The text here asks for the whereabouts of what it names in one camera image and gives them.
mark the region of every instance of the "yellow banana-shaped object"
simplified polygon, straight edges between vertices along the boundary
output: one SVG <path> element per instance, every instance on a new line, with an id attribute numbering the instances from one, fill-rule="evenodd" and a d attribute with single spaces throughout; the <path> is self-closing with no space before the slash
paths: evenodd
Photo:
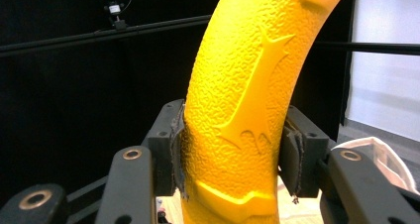
<path id="1" fill-rule="evenodd" d="M 338 2 L 220 0 L 185 104 L 185 223 L 278 223 L 285 114 L 306 55 Z"/>

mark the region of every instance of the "black background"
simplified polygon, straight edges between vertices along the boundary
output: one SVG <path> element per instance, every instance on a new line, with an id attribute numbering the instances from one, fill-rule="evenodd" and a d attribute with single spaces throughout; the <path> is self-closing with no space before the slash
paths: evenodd
<path id="1" fill-rule="evenodd" d="M 211 14 L 218 0 L 133 0 L 130 26 Z M 346 42 L 353 0 L 318 41 Z M 0 46 L 110 28 L 103 0 L 0 0 Z M 67 192 L 107 174 L 161 106 L 184 98 L 205 26 L 0 58 L 0 206 L 37 183 Z M 312 49 L 292 104 L 336 139 L 346 53 Z"/>

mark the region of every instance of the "white wall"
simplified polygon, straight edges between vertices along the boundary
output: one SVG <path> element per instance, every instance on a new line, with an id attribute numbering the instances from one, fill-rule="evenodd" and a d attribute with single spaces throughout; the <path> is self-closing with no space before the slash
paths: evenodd
<path id="1" fill-rule="evenodd" d="M 420 44 L 420 0 L 357 0 L 354 42 Z M 420 142 L 420 56 L 354 53 L 350 120 Z"/>

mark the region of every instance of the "yellow curved object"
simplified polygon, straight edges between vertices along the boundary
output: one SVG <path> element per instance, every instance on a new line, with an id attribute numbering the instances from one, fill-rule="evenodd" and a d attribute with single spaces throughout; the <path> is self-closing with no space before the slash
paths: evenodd
<path id="1" fill-rule="evenodd" d="M 278 223 L 285 114 L 306 55 L 338 1 L 220 0 L 185 105 L 185 223 Z"/>

